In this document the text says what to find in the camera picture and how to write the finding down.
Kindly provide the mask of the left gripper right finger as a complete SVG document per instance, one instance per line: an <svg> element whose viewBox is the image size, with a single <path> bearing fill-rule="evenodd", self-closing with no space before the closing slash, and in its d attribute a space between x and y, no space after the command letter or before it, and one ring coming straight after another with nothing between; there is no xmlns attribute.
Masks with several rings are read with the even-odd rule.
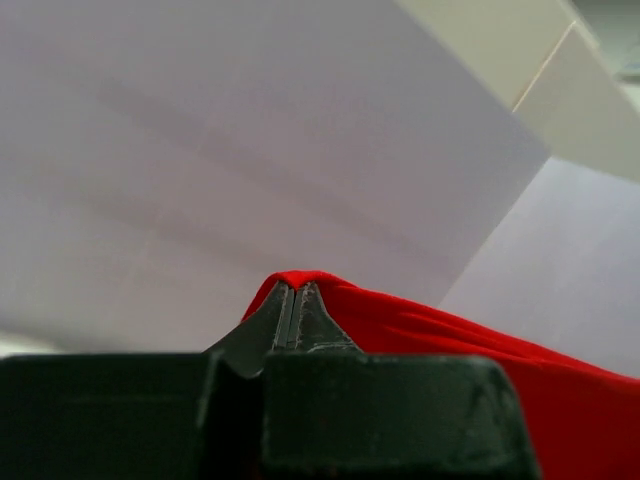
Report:
<svg viewBox="0 0 640 480"><path fill-rule="evenodd" d="M306 353L361 352L327 311L316 282L305 284L296 293L295 350Z"/></svg>

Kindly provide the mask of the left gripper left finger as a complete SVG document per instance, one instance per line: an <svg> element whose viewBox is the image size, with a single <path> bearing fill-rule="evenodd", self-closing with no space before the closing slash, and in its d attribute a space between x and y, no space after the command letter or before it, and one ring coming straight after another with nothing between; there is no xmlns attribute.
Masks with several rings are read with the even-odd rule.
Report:
<svg viewBox="0 0 640 480"><path fill-rule="evenodd" d="M208 352L220 353L238 375L255 377L263 370L268 353L286 348L294 301L295 290L284 282L276 282L258 308Z"/></svg>

